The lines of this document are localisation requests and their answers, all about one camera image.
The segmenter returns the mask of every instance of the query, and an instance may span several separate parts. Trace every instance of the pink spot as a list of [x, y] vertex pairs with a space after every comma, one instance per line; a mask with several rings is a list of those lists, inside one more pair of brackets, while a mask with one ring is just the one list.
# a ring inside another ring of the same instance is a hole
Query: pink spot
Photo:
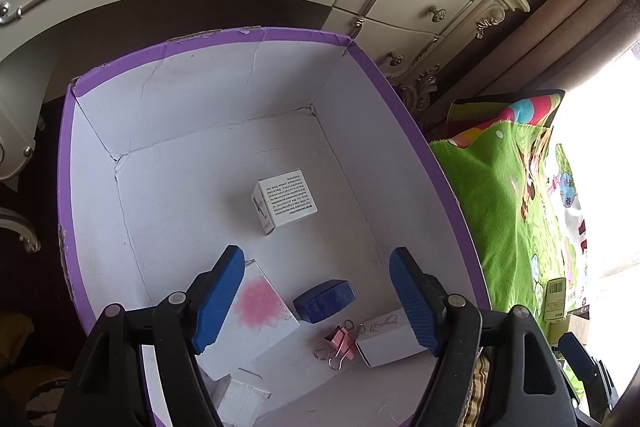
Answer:
[[275, 327], [283, 320], [287, 307], [263, 277], [247, 282], [234, 306], [238, 322], [251, 330]]

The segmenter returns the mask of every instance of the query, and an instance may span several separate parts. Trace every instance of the barcode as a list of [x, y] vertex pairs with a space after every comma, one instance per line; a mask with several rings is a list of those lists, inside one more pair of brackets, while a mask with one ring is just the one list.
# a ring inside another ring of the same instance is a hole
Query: barcode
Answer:
[[549, 283], [549, 293], [560, 293], [562, 290], [564, 290], [564, 281]]

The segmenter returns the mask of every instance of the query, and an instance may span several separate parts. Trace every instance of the dark floor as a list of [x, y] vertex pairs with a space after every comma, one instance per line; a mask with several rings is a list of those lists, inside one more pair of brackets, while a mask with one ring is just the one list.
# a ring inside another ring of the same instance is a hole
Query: dark floor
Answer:
[[25, 345], [20, 367], [47, 364], [73, 368], [84, 331], [66, 289], [58, 247], [56, 166], [63, 99], [42, 107], [46, 122], [36, 134], [31, 162], [20, 174], [18, 193], [0, 184], [0, 206], [22, 213], [35, 226], [42, 249], [27, 254], [18, 235], [0, 229], [0, 309], [29, 316], [35, 331]]

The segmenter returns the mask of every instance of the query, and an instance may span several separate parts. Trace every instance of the curtain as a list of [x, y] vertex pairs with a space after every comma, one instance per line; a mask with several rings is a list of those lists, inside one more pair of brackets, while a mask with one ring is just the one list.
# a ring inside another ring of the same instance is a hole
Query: curtain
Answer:
[[528, 1], [529, 13], [508, 12], [439, 73], [438, 90], [422, 116], [429, 140], [445, 137], [444, 120], [456, 99], [572, 89], [640, 36], [637, 0]]

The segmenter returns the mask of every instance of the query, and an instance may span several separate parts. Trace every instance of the gold knob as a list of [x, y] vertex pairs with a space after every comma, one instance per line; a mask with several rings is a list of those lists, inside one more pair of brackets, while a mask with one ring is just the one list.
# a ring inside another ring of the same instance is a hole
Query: gold knob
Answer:
[[386, 56], [391, 58], [391, 61], [389, 62], [389, 66], [391, 66], [392, 68], [395, 68], [396, 66], [399, 66], [400, 64], [402, 64], [402, 61], [404, 60], [404, 55], [398, 55], [393, 50], [388, 52]]
[[442, 22], [444, 17], [447, 15], [447, 11], [444, 8], [442, 10], [438, 10], [435, 5], [429, 6], [427, 8], [427, 13], [433, 13], [431, 22]]

